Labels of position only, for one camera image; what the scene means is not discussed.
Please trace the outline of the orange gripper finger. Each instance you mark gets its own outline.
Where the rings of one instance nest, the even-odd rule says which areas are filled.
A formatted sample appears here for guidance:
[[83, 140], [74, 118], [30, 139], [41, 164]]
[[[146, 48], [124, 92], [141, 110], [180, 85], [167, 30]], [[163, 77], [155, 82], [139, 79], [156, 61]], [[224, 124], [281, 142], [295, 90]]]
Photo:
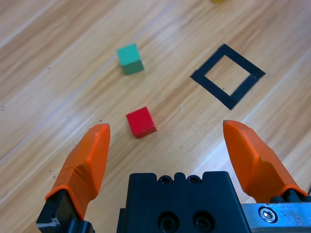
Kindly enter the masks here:
[[84, 219], [101, 189], [110, 143], [110, 126], [90, 128], [67, 156], [36, 221], [42, 233], [93, 233]]
[[238, 121], [225, 120], [223, 132], [230, 161], [242, 190], [257, 203], [282, 197], [289, 189], [301, 198], [307, 196], [275, 152], [253, 129]]

